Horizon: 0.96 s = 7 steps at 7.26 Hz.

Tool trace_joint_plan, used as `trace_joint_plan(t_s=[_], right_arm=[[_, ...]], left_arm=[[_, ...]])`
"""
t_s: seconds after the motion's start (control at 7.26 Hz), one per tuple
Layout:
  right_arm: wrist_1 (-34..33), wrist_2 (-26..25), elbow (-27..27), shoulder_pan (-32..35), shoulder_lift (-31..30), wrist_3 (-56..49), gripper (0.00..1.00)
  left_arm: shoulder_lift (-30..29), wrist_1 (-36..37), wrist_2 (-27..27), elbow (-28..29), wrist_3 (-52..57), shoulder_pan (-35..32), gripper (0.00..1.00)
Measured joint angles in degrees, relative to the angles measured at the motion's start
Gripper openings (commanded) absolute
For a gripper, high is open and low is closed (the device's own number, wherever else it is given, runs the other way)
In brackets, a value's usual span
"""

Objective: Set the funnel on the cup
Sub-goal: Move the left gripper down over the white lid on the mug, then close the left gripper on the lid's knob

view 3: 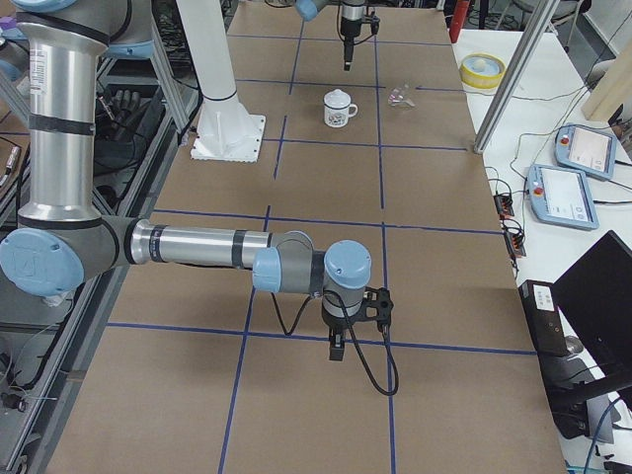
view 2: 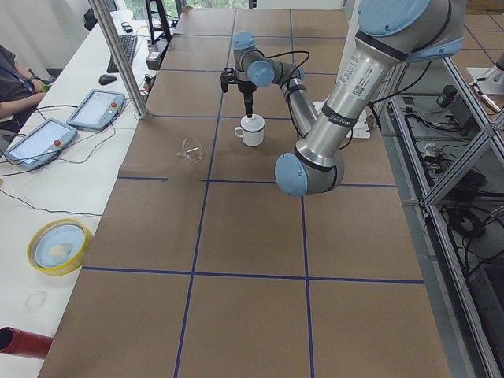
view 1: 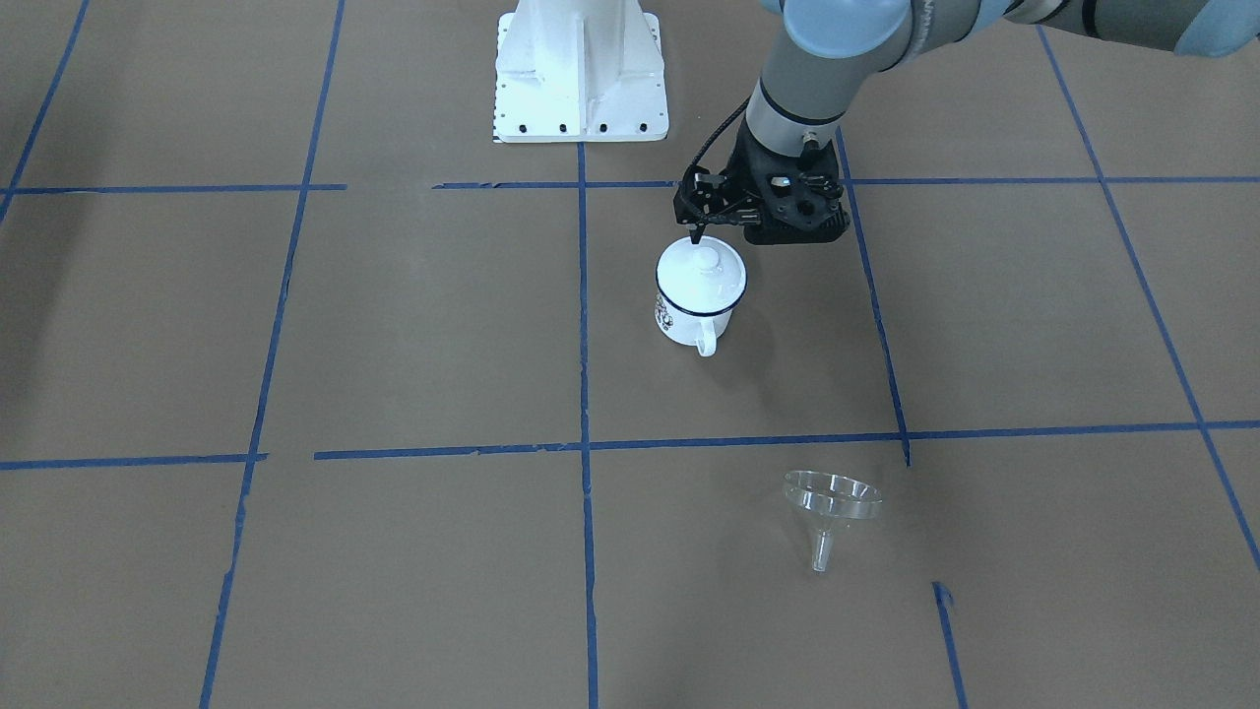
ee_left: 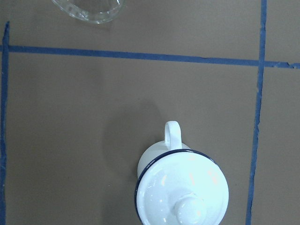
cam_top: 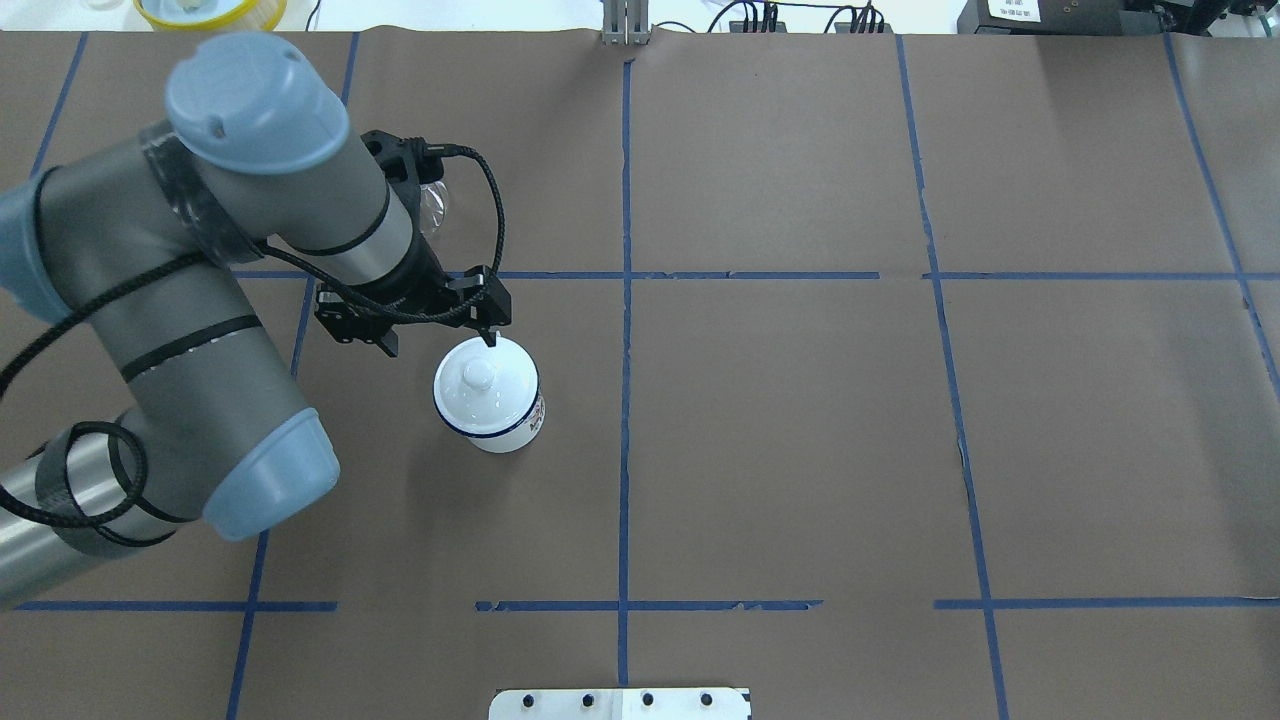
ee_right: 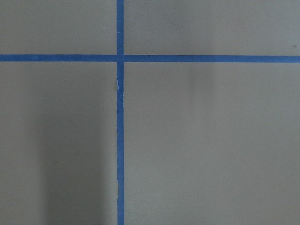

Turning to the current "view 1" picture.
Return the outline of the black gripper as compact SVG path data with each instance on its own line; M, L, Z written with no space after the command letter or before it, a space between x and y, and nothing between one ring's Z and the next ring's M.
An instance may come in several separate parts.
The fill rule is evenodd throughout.
M834 144L805 141L796 156L762 147L747 127L724 169L687 167L673 196L675 220L698 246L707 227L743 229L751 246L814 246L850 228Z

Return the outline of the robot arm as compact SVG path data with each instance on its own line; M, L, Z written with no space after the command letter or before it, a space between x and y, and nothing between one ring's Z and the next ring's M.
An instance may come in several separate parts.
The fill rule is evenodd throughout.
M1223 57L1257 37L1255 1L772 1L782 31L757 84L724 121L724 169L693 159L673 198L698 246L714 225L751 246L810 246L850 228L835 139L862 84L995 21L1177 55Z

